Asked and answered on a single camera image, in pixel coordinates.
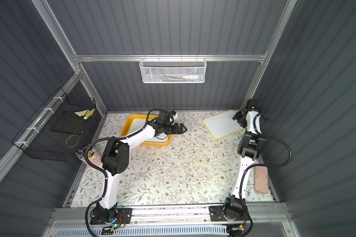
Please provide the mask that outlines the whiteboard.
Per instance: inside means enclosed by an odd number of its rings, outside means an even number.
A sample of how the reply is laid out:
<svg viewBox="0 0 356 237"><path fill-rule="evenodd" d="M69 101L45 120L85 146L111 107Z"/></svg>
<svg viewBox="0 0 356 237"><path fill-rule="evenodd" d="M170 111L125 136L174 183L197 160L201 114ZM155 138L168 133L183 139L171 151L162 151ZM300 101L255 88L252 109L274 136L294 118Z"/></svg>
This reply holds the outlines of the whiteboard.
<svg viewBox="0 0 356 237"><path fill-rule="evenodd" d="M233 110L226 111L215 116L205 118L203 120L203 124L208 129L211 136L215 140L219 140L245 129L237 122L237 120L232 119L235 115L236 112Z"/></svg>
<svg viewBox="0 0 356 237"><path fill-rule="evenodd" d="M145 123L144 119L141 118L135 118L132 120L132 123L130 125L129 131L127 132L127 135L139 130L140 128L143 127ZM170 139L170 135L167 135L165 133L161 133L160 135L150 138L146 140L146 142L155 142L155 143L164 143L167 142Z"/></svg>

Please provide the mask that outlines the yellow plastic storage box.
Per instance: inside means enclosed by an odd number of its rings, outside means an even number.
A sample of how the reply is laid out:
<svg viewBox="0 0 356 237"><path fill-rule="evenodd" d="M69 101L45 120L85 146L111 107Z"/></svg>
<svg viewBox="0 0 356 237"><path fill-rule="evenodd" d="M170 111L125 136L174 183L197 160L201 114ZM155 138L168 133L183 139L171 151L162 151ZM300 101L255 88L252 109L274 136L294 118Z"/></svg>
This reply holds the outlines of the yellow plastic storage box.
<svg viewBox="0 0 356 237"><path fill-rule="evenodd" d="M120 136L123 137L139 130L144 125L146 116L146 114L130 115L125 122ZM165 133L162 133L157 137L146 140L145 142L141 143L141 145L166 147L170 144L171 137L172 135L166 135Z"/></svg>

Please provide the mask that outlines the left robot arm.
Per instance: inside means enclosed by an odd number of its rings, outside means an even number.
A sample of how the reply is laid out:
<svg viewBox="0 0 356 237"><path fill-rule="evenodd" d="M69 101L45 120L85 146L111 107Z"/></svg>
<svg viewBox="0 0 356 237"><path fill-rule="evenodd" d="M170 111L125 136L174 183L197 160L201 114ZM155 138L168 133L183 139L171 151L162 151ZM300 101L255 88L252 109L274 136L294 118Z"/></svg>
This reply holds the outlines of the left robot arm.
<svg viewBox="0 0 356 237"><path fill-rule="evenodd" d="M148 122L139 130L122 138L111 137L102 156L102 168L106 172L104 189L99 206L110 210L117 204L117 190L120 184L122 173L128 168L130 161L130 151L141 145L146 140L152 139L164 133L183 134L187 128L183 123L166 124L159 122Z"/></svg>

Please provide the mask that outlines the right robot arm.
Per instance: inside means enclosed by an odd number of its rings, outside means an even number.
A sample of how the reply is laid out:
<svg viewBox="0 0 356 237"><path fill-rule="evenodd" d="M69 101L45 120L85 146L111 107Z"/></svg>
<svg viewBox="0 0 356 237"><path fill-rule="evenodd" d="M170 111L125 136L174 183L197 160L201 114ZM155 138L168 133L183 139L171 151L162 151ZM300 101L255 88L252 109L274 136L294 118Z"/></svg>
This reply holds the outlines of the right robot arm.
<svg viewBox="0 0 356 237"><path fill-rule="evenodd" d="M224 216L227 220L235 220L244 215L246 189L250 170L247 168L256 163L260 151L266 141L260 129L260 114L262 111L257 107L257 101L250 99L245 107L232 118L245 127L245 133L237 147L240 155L240 168L234 188L226 198L223 205Z"/></svg>

